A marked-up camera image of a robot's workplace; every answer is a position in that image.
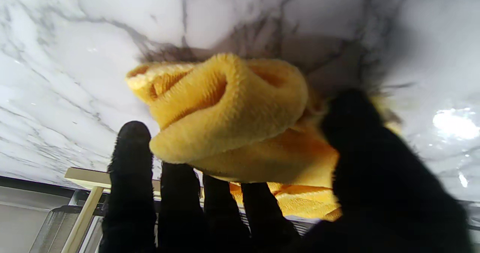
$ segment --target gloved hand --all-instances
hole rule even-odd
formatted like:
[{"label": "gloved hand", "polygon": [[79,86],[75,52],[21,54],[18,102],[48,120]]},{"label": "gloved hand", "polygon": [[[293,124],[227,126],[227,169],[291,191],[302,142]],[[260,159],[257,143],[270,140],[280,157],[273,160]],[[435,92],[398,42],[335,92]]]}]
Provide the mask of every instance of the gloved hand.
[{"label": "gloved hand", "polygon": [[152,154],[146,126],[132,121],[120,130],[108,169],[111,194],[103,221],[101,253],[278,252],[300,239],[286,220],[266,183],[242,184],[250,231],[240,219],[230,186],[203,177],[204,209],[199,203],[200,183],[187,164],[162,164],[158,248],[155,247],[156,212],[152,189]]}]

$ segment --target marble countertop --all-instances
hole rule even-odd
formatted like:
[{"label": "marble countertop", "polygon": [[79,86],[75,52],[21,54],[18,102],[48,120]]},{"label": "marble countertop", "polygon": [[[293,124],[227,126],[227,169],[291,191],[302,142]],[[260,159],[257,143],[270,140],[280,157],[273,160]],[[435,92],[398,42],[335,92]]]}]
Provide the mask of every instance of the marble countertop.
[{"label": "marble countertop", "polygon": [[123,123],[158,131],[127,71],[228,51],[287,60],[322,91],[386,96],[447,190],[478,201],[478,12],[480,0],[0,0],[0,175],[73,186],[69,166],[104,171]]}]

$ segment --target folded towel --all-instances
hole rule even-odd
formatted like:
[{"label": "folded towel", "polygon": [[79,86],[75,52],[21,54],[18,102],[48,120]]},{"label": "folded towel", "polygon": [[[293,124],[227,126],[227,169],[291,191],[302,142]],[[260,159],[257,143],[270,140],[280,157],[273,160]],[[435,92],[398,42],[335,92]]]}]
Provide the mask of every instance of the folded towel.
[{"label": "folded towel", "polygon": [[[150,107],[161,132],[151,151],[231,182],[270,182],[286,215],[335,220],[338,153],[318,123],[324,99],[280,60],[219,54],[203,63],[148,63],[127,84]],[[238,202],[240,188],[231,185]]]}]

